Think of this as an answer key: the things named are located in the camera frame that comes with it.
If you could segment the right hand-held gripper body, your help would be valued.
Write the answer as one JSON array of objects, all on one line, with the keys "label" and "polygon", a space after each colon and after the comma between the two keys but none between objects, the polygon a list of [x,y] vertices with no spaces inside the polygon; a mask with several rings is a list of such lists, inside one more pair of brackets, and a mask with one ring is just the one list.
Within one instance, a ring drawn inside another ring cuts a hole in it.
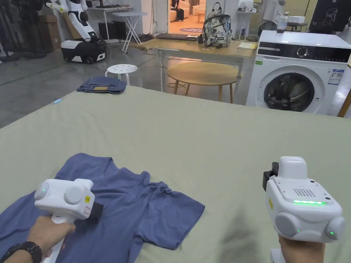
[{"label": "right hand-held gripper body", "polygon": [[[263,173],[265,205],[278,236],[290,240],[331,243],[345,230],[341,205],[320,183],[307,175],[302,157],[282,156]],[[271,249],[272,263],[286,263]]]}]

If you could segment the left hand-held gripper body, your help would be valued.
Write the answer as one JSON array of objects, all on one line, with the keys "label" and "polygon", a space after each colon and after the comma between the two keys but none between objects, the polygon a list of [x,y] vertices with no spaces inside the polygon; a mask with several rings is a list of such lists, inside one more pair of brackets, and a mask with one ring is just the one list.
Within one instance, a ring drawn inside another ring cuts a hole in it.
[{"label": "left hand-held gripper body", "polygon": [[34,194],[35,207],[51,214],[56,224],[89,219],[98,222],[104,205],[95,200],[89,179],[47,179]]}]

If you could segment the person's left hand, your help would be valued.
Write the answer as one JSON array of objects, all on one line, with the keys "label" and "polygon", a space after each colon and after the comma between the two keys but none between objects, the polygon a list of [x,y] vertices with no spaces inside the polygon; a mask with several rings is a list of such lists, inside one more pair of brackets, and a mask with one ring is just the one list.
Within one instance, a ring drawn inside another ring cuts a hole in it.
[{"label": "person's left hand", "polygon": [[52,249],[67,235],[74,233],[74,223],[56,224],[49,216],[40,216],[31,227],[27,241],[38,245],[45,257],[49,257]]}]

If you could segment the person's right hand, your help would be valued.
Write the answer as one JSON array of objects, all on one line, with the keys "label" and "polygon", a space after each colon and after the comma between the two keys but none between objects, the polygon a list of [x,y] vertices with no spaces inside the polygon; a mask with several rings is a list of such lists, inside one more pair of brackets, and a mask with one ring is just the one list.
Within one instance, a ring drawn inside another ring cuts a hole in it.
[{"label": "person's right hand", "polygon": [[279,237],[282,256],[286,263],[323,263],[325,243],[297,241]]}]

